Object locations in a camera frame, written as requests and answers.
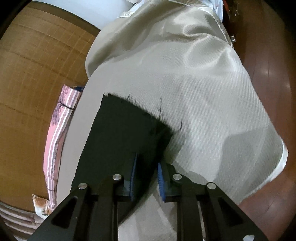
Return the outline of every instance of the beige fabric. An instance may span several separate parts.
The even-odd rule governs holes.
[[[58,201],[71,182],[103,93],[125,97],[175,132],[167,162],[216,182],[236,203],[284,168],[287,151],[223,25],[198,1],[151,0],[105,27],[86,59],[89,81],[64,145]],[[119,240],[175,240],[176,208],[157,184],[119,227]]]

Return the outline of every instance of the pink striped fabric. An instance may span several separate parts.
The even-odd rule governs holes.
[[[75,109],[81,92],[64,85],[58,104],[52,114],[47,133],[44,151],[43,171],[49,195],[50,208],[57,204],[57,181],[61,161],[62,148],[71,115]]]

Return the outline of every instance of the metal screw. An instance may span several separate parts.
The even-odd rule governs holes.
[[[207,187],[208,187],[208,189],[215,189],[216,185],[215,185],[215,183],[208,183]]]
[[[78,185],[78,188],[79,188],[80,190],[86,189],[86,187],[87,187],[87,184],[86,184],[86,183],[80,183],[80,184]]]
[[[182,176],[179,173],[176,173],[173,175],[173,179],[175,180],[180,180],[182,178]]]
[[[120,174],[114,174],[114,175],[113,175],[113,179],[114,179],[115,181],[118,181],[118,180],[121,179],[121,175],[120,175]]]

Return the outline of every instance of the white surface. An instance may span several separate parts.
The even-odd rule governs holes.
[[[133,5],[125,0],[35,0],[71,12],[102,29]]]

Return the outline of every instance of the striped cloth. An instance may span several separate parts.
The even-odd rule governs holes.
[[[63,86],[47,133],[43,172],[51,209],[54,209],[57,204],[57,180],[66,130],[68,129],[73,110],[82,93],[80,89],[76,89],[72,89],[66,85]]]

